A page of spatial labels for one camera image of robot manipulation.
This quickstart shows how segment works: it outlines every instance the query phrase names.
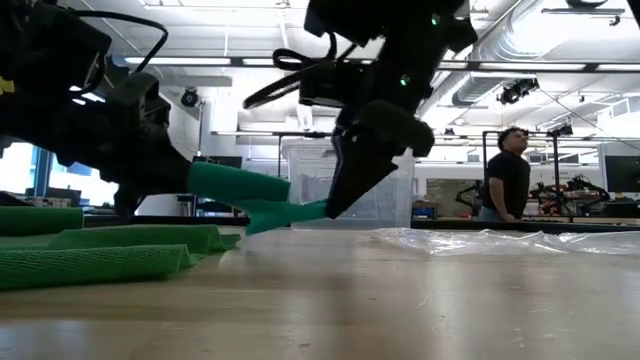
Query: clear plastic bag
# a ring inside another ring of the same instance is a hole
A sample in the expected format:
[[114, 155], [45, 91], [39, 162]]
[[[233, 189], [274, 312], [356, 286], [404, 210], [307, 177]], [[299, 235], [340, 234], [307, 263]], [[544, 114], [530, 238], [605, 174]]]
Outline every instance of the clear plastic bag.
[[640, 255], [640, 232], [549, 235], [543, 232], [520, 236], [492, 230], [439, 232], [414, 229], [381, 229], [366, 233], [369, 239], [420, 250], [433, 256], [521, 255], [550, 253], [597, 253]]

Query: plastic storage bin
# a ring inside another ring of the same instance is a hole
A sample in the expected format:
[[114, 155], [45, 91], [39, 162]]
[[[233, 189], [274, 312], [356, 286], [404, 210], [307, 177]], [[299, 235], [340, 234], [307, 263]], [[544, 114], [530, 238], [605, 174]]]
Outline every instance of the plastic storage bin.
[[[326, 199], [336, 156], [330, 140], [284, 141], [282, 154], [289, 163], [290, 201], [306, 204]], [[408, 151], [394, 162], [398, 170], [363, 195], [335, 220], [293, 224], [294, 229], [378, 229], [410, 227], [415, 160]]]

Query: black cable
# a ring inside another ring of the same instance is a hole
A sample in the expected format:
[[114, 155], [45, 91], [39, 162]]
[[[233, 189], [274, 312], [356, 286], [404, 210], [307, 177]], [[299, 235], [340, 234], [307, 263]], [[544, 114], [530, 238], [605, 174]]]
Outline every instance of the black cable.
[[[253, 93], [244, 100], [242, 107], [245, 109], [253, 109], [279, 99], [298, 90], [300, 88], [300, 81], [309, 76], [309, 74], [322, 71], [327, 67], [333, 67], [338, 53], [338, 40], [334, 33], [329, 32], [328, 34], [330, 41], [329, 51], [327, 51], [327, 55], [320, 60], [304, 56], [291, 49], [275, 50], [272, 56], [273, 65], [280, 70], [295, 72]], [[295, 62], [286, 61], [285, 59], [293, 59]]]
[[603, 130], [597, 124], [593, 123], [592, 121], [589, 121], [589, 120], [585, 119], [584, 117], [582, 117], [581, 115], [579, 115], [575, 111], [571, 110], [569, 107], [565, 106], [563, 103], [560, 102], [560, 100], [558, 100], [557, 98], [551, 96], [551, 94], [547, 93], [546, 91], [542, 90], [541, 87], [538, 87], [538, 90], [540, 90], [540, 92], [542, 92], [543, 94], [547, 95], [549, 97], [549, 99], [553, 100], [553, 102], [555, 102], [556, 104], [560, 105], [562, 108], [564, 108], [569, 113], [571, 113], [571, 115], [578, 117], [580, 120], [582, 120], [582, 121], [586, 122], [587, 124], [593, 126], [595, 129], [602, 131], [603, 133], [607, 134], [609, 137], [615, 139], [616, 141], [640, 151], [640, 147], [637, 147], [637, 146], [633, 145], [632, 143], [630, 143], [628, 141], [622, 140], [619, 137], [611, 135], [609, 132]]
[[102, 78], [107, 72], [107, 63], [104, 59], [106, 55], [107, 55], [106, 53], [98, 54], [98, 69], [91, 77], [91, 81], [89, 81], [89, 85], [87, 85], [84, 89], [77, 91], [75, 93], [87, 94], [98, 88], [98, 86], [100, 85], [100, 82], [102, 81]]
[[349, 45], [349, 47], [347, 48], [347, 50], [345, 50], [342, 55], [340, 55], [340, 57], [338, 57], [338, 59], [336, 60], [336, 62], [341, 63], [343, 61], [345, 61], [347, 59], [347, 57], [349, 55], [351, 55], [351, 53], [358, 47], [358, 45], [356, 44], [351, 44]]
[[147, 20], [147, 19], [143, 19], [143, 18], [131, 16], [131, 15], [126, 15], [126, 14], [119, 14], [111, 11], [69, 10], [69, 12], [78, 17], [98, 17], [98, 18], [122, 20], [122, 21], [132, 22], [135, 24], [146, 25], [162, 31], [162, 36], [160, 37], [160, 40], [158, 40], [158, 42], [153, 46], [153, 48], [151, 48], [151, 51], [149, 51], [147, 56], [145, 56], [144, 60], [142, 60], [142, 62], [138, 65], [135, 72], [141, 72], [142, 70], [144, 70], [147, 64], [149, 64], [149, 61], [151, 61], [151, 59], [154, 56], [156, 56], [158, 51], [160, 51], [162, 46], [164, 46], [164, 44], [167, 42], [167, 39], [169, 38], [169, 31], [167, 31], [167, 28], [164, 27], [164, 25], [157, 23], [155, 21], [151, 21], [151, 20]]

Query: man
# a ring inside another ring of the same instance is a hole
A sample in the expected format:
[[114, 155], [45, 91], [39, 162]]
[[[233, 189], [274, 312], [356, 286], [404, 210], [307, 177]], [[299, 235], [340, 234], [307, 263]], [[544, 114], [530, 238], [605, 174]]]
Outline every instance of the man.
[[527, 149], [526, 130], [510, 128], [498, 137], [500, 154], [489, 161], [478, 221], [517, 221], [529, 197], [531, 168], [522, 153]]

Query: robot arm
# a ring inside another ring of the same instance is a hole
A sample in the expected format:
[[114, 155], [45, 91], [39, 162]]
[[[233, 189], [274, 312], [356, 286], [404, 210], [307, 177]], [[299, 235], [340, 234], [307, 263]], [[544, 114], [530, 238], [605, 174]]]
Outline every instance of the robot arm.
[[[331, 48], [318, 62], [280, 49], [281, 57], [301, 62], [298, 70], [247, 98], [252, 108], [300, 89], [300, 103], [341, 108], [332, 135], [336, 170], [327, 200], [327, 216], [336, 218], [367, 191], [397, 169], [393, 157], [407, 148], [427, 156], [434, 144], [431, 128], [416, 119], [420, 103], [433, 89], [431, 80], [445, 52], [461, 51], [477, 35], [468, 20], [454, 13], [463, 0], [410, 0], [402, 6], [357, 0], [311, 0], [305, 29], [328, 34]], [[336, 34], [353, 45], [336, 58]], [[345, 62], [356, 46], [384, 37], [370, 65]]]
[[[132, 215], [147, 195], [186, 192], [190, 162], [171, 145], [170, 106], [156, 78], [136, 72], [104, 103], [72, 101], [102, 80], [111, 43], [79, 16], [120, 15], [11, 1], [0, 0], [0, 29], [6, 30], [0, 34], [13, 34], [0, 43], [0, 134], [50, 150], [63, 165], [100, 170], [102, 179], [120, 185], [115, 205], [122, 215]], [[29, 20], [21, 20], [27, 14]], [[70, 92], [73, 86], [83, 90]]]
[[592, 201], [587, 202], [586, 204], [580, 205], [580, 210], [583, 214], [588, 214], [591, 210], [591, 207], [595, 204], [599, 204], [601, 202], [607, 202], [611, 200], [611, 195], [605, 189], [593, 185], [590, 181], [585, 181], [583, 176], [576, 176], [567, 182], [570, 191], [575, 190], [590, 190], [598, 193], [598, 198]]
[[468, 188], [459, 191], [456, 194], [456, 198], [455, 201], [459, 202], [460, 204], [464, 204], [467, 205], [468, 207], [470, 207], [471, 209], [473, 209], [476, 204], [472, 203], [471, 201], [465, 200], [462, 195], [469, 193], [469, 192], [473, 192], [472, 193], [472, 197], [475, 199], [480, 199], [481, 195], [480, 192], [482, 191], [482, 181], [480, 180], [476, 180], [475, 184], [473, 184], [472, 186], [469, 186]]

